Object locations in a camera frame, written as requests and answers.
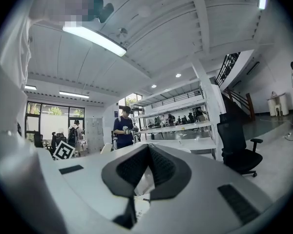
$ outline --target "dark shirt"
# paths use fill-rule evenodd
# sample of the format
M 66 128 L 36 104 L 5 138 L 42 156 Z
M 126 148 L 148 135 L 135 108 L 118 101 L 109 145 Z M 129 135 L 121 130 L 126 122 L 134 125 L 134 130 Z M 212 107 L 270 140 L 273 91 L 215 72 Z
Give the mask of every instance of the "dark shirt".
M 197 115 L 197 116 L 201 116 L 201 115 L 203 115 L 203 113 L 200 112 L 199 110 L 197 110 L 197 111 L 196 111 L 196 115 Z
M 119 121 L 118 118 L 114 121 L 114 131 L 120 130 L 120 131 L 126 131 L 127 129 L 133 129 L 133 124 L 130 118 L 125 119 L 123 116 L 121 116 L 121 120 Z M 117 135 L 117 143 L 130 143 L 133 141 L 132 134 L 129 135 Z

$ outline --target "shelf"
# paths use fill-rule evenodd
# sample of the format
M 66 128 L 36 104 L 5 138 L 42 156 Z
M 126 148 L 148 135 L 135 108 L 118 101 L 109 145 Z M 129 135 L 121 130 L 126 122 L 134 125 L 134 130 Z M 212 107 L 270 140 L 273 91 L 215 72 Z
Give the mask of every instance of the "shelf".
M 141 99 L 137 101 L 136 103 L 131 104 L 130 107 L 133 107 L 133 106 L 145 107 L 162 100 L 166 100 L 175 96 L 193 92 L 194 90 L 198 90 L 199 88 L 200 88 L 199 79 L 195 79 L 195 80 L 183 83 L 182 85 L 177 85 L 177 86 L 165 89 L 159 93 L 155 93 L 151 96 Z
M 174 140 L 146 140 L 139 142 L 141 144 L 155 144 L 161 146 L 167 146 L 175 149 L 188 149 L 188 150 L 204 150 L 214 149 L 216 145 L 210 138 L 197 138 L 197 139 L 174 139 Z
M 207 126 L 211 126 L 211 122 L 208 120 L 185 124 L 185 125 L 171 126 L 171 127 L 151 128 L 151 129 L 135 132 L 135 134 L 156 134 L 156 133 L 164 133 L 164 132 L 172 132 L 172 131 L 183 131 L 183 130 L 207 127 Z
M 206 99 L 200 99 L 200 100 L 185 103 L 185 104 L 182 104 L 182 105 L 179 105 L 179 106 L 162 109 L 162 110 L 155 111 L 155 112 L 148 113 L 148 114 L 144 114 L 144 115 L 139 115 L 139 116 L 134 117 L 134 119 L 150 118 L 150 117 L 154 117 L 154 116 L 168 114 L 168 113 L 180 111 L 180 110 L 183 110 L 183 109 L 186 109 L 186 108 L 193 108 L 193 107 L 196 107 L 196 106 L 204 104 L 204 103 L 206 103 Z

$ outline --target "tree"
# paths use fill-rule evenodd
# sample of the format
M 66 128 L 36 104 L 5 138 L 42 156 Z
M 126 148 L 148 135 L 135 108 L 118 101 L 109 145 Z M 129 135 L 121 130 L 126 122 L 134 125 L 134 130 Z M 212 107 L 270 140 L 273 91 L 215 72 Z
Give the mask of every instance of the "tree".
M 126 98 L 126 105 L 129 107 L 130 104 L 133 104 L 137 101 L 135 98 Z
M 40 114 L 40 111 L 38 109 L 37 106 L 37 103 L 33 103 L 33 104 L 28 104 L 27 106 L 27 113 L 28 114 L 32 114 L 32 115 L 39 115 Z
M 75 109 L 73 113 L 74 117 L 83 118 L 84 117 L 84 111 L 81 109 Z
M 62 115 L 62 111 L 58 107 L 51 107 L 48 109 L 50 115 Z

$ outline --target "backpack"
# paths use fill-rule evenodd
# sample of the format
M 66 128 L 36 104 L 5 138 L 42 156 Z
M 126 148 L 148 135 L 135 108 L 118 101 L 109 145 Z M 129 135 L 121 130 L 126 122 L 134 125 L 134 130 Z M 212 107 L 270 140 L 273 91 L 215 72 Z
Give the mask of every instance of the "backpack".
M 68 135 L 68 143 L 72 143 L 72 144 L 75 144 L 76 143 L 76 139 L 77 139 L 77 129 L 79 127 L 75 128 L 75 127 L 72 127 L 70 130 L 69 130 L 69 135 Z

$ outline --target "black railing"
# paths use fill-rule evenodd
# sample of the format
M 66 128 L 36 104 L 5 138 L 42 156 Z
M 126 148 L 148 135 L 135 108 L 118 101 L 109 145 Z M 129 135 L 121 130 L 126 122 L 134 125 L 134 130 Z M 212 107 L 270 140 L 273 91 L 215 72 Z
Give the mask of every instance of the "black railing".
M 189 92 L 187 94 L 183 94 L 183 95 L 180 95 L 180 96 L 175 96 L 175 97 L 167 99 L 167 100 L 162 100 L 162 101 L 153 103 L 151 106 L 152 106 L 152 108 L 160 107 L 160 106 L 164 106 L 164 105 L 167 105 L 167 104 L 170 104 L 170 103 L 174 103 L 176 101 L 180 101 L 180 100 L 183 100 L 183 99 L 188 99 L 188 98 L 191 98 L 193 96 L 198 96 L 200 94 L 201 94 L 201 92 L 199 90 L 196 90 L 196 91 Z
M 225 56 L 223 65 L 221 66 L 219 74 L 216 78 L 216 83 L 218 84 L 218 86 L 224 83 L 225 79 L 230 74 L 233 66 L 235 65 L 235 62 L 238 60 L 239 55 L 240 52 Z

